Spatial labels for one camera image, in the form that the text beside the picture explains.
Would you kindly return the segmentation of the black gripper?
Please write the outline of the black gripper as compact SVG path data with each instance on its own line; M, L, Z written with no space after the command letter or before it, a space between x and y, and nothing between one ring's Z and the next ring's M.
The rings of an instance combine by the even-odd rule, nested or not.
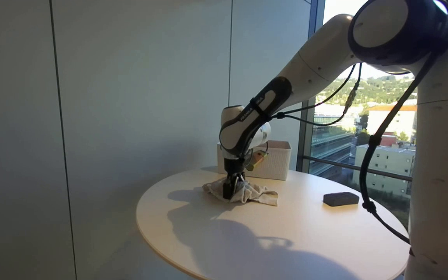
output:
M244 160L241 157L225 158L224 169L225 169L227 177L222 183L222 197L225 200L230 200L234 193L234 176L241 176L244 172Z

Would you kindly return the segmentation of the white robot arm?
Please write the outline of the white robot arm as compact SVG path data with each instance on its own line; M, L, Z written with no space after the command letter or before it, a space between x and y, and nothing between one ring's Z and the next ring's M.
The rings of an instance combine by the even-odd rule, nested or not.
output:
M245 188L244 160L278 110L325 88L357 62L413 74L418 95L407 280L448 280L448 0L367 0L329 18L248 104L220 126L230 199Z

